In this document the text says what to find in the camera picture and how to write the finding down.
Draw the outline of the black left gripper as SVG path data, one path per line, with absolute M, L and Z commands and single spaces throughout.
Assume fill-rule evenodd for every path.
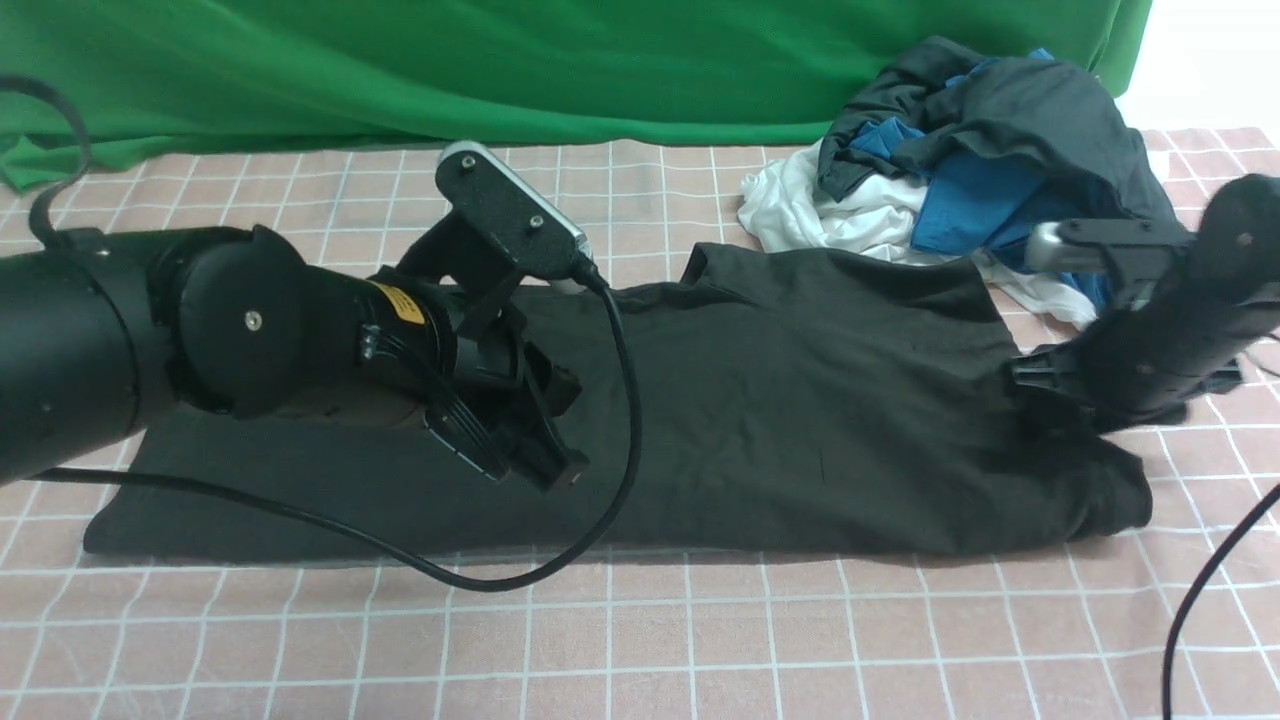
M 588 469 L 556 427 L 579 379 L 527 338 L 515 305 L 527 278 L 573 282 L 586 260 L 544 215 L 513 231 L 448 215 L 372 278 L 392 316 L 370 328 L 371 364 L 403 370 L 424 428 L 493 480 L 552 489 Z

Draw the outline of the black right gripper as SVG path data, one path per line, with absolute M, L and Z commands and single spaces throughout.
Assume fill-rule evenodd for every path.
M 1239 357 L 1277 328 L 1277 259 L 1175 259 L 1075 340 L 1015 357 L 1006 386 L 1046 430 L 1176 425 L 1244 383 Z

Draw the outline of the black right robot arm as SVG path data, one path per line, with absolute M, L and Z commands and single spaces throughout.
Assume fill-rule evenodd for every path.
M 1120 219 L 1037 225 L 1030 268 L 1102 273 L 1112 296 L 1074 340 L 1007 363 L 1023 420 L 1094 434 L 1174 425 L 1192 400 L 1240 386 L 1238 357 L 1279 323 L 1277 210 L 1277 179 L 1248 174 L 1217 191 L 1197 231 Z

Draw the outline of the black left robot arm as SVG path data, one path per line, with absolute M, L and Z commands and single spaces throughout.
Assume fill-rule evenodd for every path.
M 3 479 L 187 406 L 422 430 L 494 480 L 576 480 L 579 383 L 524 338 L 516 252 L 449 213 L 367 279 L 264 225 L 106 234 L 3 260 Z

